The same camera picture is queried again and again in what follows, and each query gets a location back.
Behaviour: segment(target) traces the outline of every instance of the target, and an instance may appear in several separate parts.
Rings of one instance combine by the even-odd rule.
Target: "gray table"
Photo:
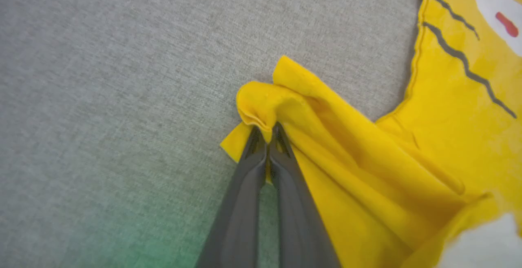
[[[235,94],[287,54],[375,120],[419,0],[0,0],[6,268],[191,267],[234,163]],[[277,263],[274,190],[260,263]]]

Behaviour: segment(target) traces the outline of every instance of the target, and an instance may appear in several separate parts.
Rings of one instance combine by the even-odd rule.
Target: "white patch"
[[[522,56],[522,5],[515,0],[475,0],[475,2],[489,26],[515,54]],[[518,29],[517,36],[513,36],[513,33],[510,35],[506,26],[497,19],[499,12]]]
[[[512,214],[464,231],[442,253],[437,268],[520,268],[522,239]]]

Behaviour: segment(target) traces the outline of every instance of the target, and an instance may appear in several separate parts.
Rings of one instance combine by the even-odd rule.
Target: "red tongue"
[[[506,28],[507,33],[512,36],[513,38],[516,38],[518,36],[518,29],[517,27],[511,22],[511,20],[507,19],[504,14],[497,12],[495,15],[495,18],[500,21],[504,27]]]

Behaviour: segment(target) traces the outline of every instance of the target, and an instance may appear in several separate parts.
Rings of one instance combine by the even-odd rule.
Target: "black line drawing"
[[[450,47],[448,45],[448,43],[446,42],[446,40],[444,40],[444,38],[442,37],[442,32],[440,31],[440,29],[436,28],[435,26],[432,26],[431,24],[429,24],[427,22],[423,22],[422,24],[423,24],[423,26],[429,28],[429,30],[431,30],[431,32],[433,32],[433,34],[435,34],[435,36],[437,37],[438,44],[444,50],[444,52],[448,53],[450,56],[459,58],[462,61],[462,63],[464,64],[464,71],[466,72],[466,76],[472,80],[475,80],[475,82],[484,84],[484,86],[486,87],[486,90],[488,90],[488,95],[490,96],[491,101],[493,101],[493,103],[502,107],[514,119],[517,119],[517,114],[515,114],[515,112],[513,112],[513,110],[508,108],[506,106],[506,104],[504,104],[501,100],[499,100],[497,97],[495,97],[495,93],[493,92],[493,89],[491,88],[490,82],[488,80],[486,80],[485,78],[483,78],[475,73],[472,73],[469,70],[468,58],[466,58],[466,55],[464,53],[461,51],[457,51],[456,49],[453,49],[452,47]]]
[[[477,40],[480,40],[480,37],[479,37],[479,34],[477,33],[477,30],[475,30],[475,27],[472,26],[471,24],[469,24],[466,19],[464,19],[464,17],[460,16],[459,14],[455,14],[453,12],[453,10],[451,9],[451,7],[449,6],[448,2],[446,2],[445,0],[435,0],[437,2],[439,2],[440,5],[442,5],[442,7],[446,10],[449,11],[449,14],[451,14],[451,17],[453,17],[453,19],[455,20],[458,20],[462,23],[464,23],[464,25],[471,31],[475,32],[475,35],[477,36]]]

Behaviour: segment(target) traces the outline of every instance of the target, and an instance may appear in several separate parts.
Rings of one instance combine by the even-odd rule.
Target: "yellow fabric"
[[[433,267],[462,230],[520,215],[521,57],[476,6],[423,0],[405,100],[376,123],[285,56],[237,93],[223,149],[237,161],[252,125],[269,141],[281,122],[343,266]]]

